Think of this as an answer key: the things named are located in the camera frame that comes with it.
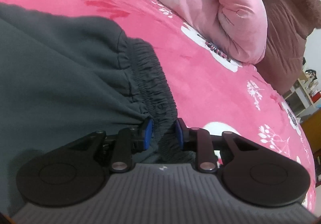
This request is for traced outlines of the dark grey trousers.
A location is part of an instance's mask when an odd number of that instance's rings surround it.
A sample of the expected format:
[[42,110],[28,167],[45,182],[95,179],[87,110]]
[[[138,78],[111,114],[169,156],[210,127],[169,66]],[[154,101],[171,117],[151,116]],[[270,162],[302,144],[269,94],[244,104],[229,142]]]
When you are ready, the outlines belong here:
[[105,130],[154,121],[137,163],[190,163],[177,109],[153,47],[102,17],[65,17],[1,4],[1,212],[22,206],[15,177],[28,160]]

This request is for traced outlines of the pink floral bed blanket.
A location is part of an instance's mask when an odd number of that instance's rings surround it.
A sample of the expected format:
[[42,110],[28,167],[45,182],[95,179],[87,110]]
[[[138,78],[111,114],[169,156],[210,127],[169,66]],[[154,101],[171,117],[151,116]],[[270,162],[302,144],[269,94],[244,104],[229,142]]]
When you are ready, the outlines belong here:
[[292,111],[252,65],[214,54],[157,0],[1,0],[65,17],[102,17],[149,43],[174,98],[177,117],[211,134],[228,130],[303,165],[314,175],[310,145]]

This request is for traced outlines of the white shelf with items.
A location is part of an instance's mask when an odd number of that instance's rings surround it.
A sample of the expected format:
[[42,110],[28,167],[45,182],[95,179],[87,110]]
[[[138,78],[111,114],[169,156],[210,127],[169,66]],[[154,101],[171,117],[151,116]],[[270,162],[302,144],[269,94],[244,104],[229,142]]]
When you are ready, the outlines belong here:
[[303,59],[302,71],[291,89],[283,97],[296,117],[300,117],[309,108],[316,108],[316,100],[312,99],[317,93],[318,79],[315,70],[306,71],[306,60]]

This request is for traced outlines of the brown wooden door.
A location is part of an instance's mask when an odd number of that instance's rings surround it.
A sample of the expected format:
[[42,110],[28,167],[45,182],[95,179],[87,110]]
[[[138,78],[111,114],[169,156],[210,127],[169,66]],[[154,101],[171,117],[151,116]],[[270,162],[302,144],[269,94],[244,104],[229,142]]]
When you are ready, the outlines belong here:
[[316,188],[320,186],[320,113],[321,111],[318,109],[311,116],[307,117],[301,124],[301,127],[310,144],[314,159]]

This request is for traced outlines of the brown plush coat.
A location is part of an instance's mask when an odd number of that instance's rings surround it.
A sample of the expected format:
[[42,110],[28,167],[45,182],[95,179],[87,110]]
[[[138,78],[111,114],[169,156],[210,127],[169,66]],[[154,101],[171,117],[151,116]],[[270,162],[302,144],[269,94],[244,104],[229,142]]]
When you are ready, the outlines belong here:
[[264,58],[257,71],[280,95],[299,78],[308,36],[320,29],[320,0],[262,0],[268,20]]

